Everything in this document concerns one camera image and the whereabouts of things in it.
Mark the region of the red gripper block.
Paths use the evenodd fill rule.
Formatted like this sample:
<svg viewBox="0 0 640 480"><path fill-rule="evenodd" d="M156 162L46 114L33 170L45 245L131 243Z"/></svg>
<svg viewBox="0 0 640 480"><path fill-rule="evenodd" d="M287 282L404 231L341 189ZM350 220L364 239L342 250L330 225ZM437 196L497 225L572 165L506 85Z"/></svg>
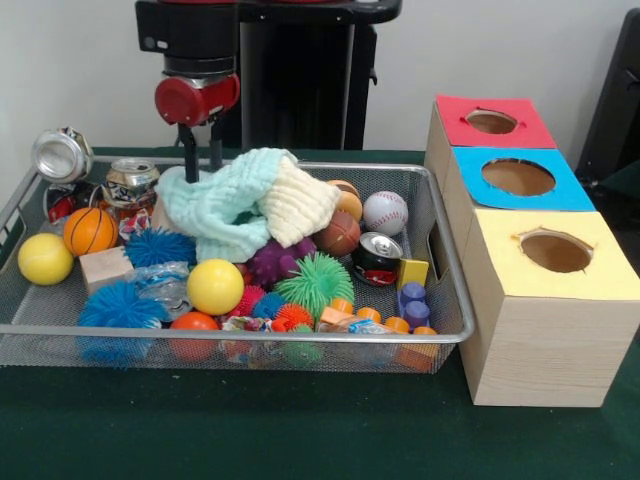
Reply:
<svg viewBox="0 0 640 480"><path fill-rule="evenodd" d="M236 74L218 80L198 83L195 79L172 76L156 87L154 101L160 117L169 125L178 125L178 135L184 146L185 178L199 181L197 142L189 126L206 123L211 117L230 110L240 96ZM210 126L210 168L219 170L222 156L223 121L216 119Z"/></svg>

